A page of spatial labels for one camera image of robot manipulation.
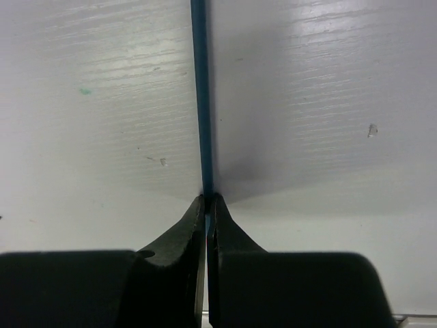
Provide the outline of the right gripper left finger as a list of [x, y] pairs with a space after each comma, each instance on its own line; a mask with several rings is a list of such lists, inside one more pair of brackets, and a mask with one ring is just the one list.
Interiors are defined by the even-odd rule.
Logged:
[[2, 327], [200, 327], [205, 201], [138, 251], [1, 255]]

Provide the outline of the dark blue chopstick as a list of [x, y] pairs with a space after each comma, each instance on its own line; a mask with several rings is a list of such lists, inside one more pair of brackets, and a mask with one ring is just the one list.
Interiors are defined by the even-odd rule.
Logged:
[[210, 205], [214, 193], [214, 173], [208, 63], [208, 31], [205, 1], [191, 0], [191, 21], [193, 33], [193, 55], [197, 96], [202, 193], [206, 203], [206, 232], [209, 232], [211, 225]]

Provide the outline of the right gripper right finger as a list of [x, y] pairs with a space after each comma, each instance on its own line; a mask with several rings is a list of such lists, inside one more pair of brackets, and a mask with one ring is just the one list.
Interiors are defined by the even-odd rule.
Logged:
[[213, 327], [395, 327], [377, 271], [350, 252], [269, 252], [210, 204], [209, 321]]

